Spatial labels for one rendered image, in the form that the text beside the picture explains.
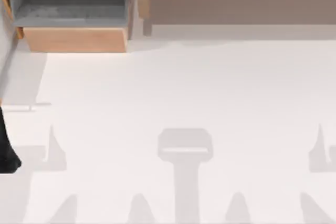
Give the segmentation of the pale wooden drawer front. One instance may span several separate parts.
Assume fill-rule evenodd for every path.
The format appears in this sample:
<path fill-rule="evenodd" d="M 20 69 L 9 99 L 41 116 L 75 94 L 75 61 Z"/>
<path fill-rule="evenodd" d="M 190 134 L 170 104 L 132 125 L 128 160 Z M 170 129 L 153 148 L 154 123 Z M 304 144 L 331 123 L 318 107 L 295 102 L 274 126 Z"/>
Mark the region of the pale wooden drawer front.
<path fill-rule="evenodd" d="M 35 52 L 126 52 L 127 28 L 25 27 L 25 38 Z"/>

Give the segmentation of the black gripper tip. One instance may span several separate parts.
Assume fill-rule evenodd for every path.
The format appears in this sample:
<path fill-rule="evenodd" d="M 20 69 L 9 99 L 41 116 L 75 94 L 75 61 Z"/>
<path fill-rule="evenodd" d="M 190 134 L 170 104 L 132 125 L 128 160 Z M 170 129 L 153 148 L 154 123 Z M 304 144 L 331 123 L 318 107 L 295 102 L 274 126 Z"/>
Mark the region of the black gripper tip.
<path fill-rule="evenodd" d="M 13 174 L 21 165 L 22 162 L 9 141 L 3 110 L 0 106 L 0 174 Z"/>

